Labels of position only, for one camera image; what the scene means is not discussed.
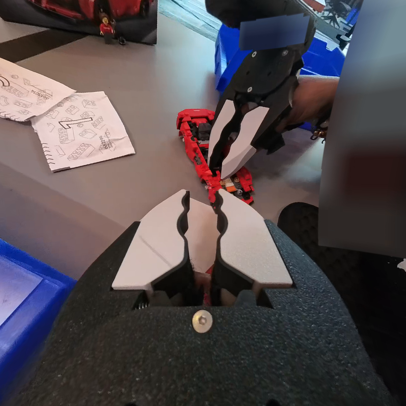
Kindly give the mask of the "blue plastic shelf bin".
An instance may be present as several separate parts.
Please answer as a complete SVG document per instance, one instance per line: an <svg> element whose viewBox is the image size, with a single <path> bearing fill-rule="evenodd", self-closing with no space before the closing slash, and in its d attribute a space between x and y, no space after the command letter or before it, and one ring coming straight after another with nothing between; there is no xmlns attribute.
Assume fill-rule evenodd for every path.
<svg viewBox="0 0 406 406"><path fill-rule="evenodd" d="M45 342L76 280L0 240L0 386L8 386Z"/></svg>
<svg viewBox="0 0 406 406"><path fill-rule="evenodd" d="M216 39L215 75L216 90L223 94L233 74L241 65L248 51L239 49L239 30L222 25ZM303 55L303 68L300 75L320 75L339 77L346 55L339 45L323 33L316 31L314 39Z"/></svg>

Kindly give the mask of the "red toy brick car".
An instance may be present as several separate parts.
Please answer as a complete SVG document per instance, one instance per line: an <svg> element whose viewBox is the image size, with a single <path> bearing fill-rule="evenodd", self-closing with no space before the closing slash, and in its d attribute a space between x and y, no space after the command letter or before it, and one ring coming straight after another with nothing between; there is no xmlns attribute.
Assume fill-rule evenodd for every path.
<svg viewBox="0 0 406 406"><path fill-rule="evenodd" d="M178 113L177 129L185 145L185 152L195 166L201 184L208 192L210 204L215 202L216 191L223 189L244 201L254 203L252 175L246 167L221 180L220 170L210 170L207 163L209 140L215 112L208 109L184 109Z"/></svg>

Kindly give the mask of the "toy car instruction booklet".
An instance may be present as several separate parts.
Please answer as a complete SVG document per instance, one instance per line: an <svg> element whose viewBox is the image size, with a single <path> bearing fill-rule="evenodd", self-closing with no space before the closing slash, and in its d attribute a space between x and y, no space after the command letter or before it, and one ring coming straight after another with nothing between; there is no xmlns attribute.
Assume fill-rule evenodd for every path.
<svg viewBox="0 0 406 406"><path fill-rule="evenodd" d="M217 216L212 207L190 198L185 237L190 261L196 272L206 273L213 266L218 236Z"/></svg>

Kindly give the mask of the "white printed paper bag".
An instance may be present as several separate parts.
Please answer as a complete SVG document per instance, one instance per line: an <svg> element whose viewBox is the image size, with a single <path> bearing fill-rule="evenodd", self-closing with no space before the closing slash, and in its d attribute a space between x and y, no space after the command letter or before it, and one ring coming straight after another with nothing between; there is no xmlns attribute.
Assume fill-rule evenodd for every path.
<svg viewBox="0 0 406 406"><path fill-rule="evenodd" d="M136 153L103 91L74 93L31 124L53 173Z"/></svg>
<svg viewBox="0 0 406 406"><path fill-rule="evenodd" d="M53 79L0 59L0 117L25 122L75 93Z"/></svg>

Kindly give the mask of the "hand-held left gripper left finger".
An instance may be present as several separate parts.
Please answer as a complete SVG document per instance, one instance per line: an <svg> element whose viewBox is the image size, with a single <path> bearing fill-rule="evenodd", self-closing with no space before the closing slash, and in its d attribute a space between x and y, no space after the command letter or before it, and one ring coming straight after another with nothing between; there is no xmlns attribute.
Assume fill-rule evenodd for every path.
<svg viewBox="0 0 406 406"><path fill-rule="evenodd" d="M193 288L188 212L190 192L180 190L140 221L112 283L113 290L162 291L171 299Z"/></svg>

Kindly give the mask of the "person's right hand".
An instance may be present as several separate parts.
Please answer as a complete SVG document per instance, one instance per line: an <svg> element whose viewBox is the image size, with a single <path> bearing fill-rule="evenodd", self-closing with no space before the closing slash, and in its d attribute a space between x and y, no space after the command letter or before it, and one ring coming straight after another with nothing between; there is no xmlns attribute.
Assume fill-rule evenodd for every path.
<svg viewBox="0 0 406 406"><path fill-rule="evenodd" d="M289 126L324 117L332 109L339 79L333 76L300 75L292 99L292 109L275 130L282 133Z"/></svg>

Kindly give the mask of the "black mesh office chair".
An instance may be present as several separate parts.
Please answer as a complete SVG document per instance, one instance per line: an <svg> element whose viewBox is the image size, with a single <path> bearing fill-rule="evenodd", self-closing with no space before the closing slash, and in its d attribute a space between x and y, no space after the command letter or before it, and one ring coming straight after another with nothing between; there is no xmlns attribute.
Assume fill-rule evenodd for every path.
<svg viewBox="0 0 406 406"><path fill-rule="evenodd" d="M406 276L401 258L318 244L318 208L296 202L277 226L314 260L345 302L374 369L406 404Z"/></svg>

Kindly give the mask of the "toy car set box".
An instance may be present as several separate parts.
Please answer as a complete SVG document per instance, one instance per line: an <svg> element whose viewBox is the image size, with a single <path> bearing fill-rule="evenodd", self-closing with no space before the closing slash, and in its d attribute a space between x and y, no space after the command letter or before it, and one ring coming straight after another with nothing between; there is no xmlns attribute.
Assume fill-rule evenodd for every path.
<svg viewBox="0 0 406 406"><path fill-rule="evenodd" d="M2 0L1 18L8 22L100 35L99 13L112 20L115 38L157 43L158 1L153 0Z"/></svg>

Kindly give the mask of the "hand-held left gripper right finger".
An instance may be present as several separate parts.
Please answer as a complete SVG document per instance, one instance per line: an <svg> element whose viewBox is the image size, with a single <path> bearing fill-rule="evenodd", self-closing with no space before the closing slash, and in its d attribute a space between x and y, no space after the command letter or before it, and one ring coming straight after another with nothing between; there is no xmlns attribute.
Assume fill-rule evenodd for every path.
<svg viewBox="0 0 406 406"><path fill-rule="evenodd" d="M219 236L211 274L212 300L222 291L237 297L250 290L258 298L263 289L293 286L265 219L250 205L227 191L215 193L213 205Z"/></svg>

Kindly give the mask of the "toy minifigure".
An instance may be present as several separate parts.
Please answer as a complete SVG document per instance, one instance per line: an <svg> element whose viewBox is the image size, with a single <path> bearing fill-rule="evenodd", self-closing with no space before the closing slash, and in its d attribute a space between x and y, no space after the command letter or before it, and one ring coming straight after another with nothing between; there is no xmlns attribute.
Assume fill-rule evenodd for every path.
<svg viewBox="0 0 406 406"><path fill-rule="evenodd" d="M100 35L104 38L104 43L109 45L112 44L115 38L115 31L111 18L104 12L99 13L100 25L99 31Z"/></svg>

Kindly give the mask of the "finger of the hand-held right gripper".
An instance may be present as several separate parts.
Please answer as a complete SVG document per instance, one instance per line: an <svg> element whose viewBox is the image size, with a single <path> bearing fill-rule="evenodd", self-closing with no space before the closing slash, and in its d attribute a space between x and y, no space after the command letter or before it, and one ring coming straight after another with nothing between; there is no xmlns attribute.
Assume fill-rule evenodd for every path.
<svg viewBox="0 0 406 406"><path fill-rule="evenodd" d="M244 115L240 132L222 162L222 180L235 174L256 153L256 149L251 145L251 142L268 111L268 107L259 106Z"/></svg>
<svg viewBox="0 0 406 406"><path fill-rule="evenodd" d="M231 134L235 113L236 108L234 102L227 99L212 126L207 163L213 174L216 174L221 168L222 152Z"/></svg>

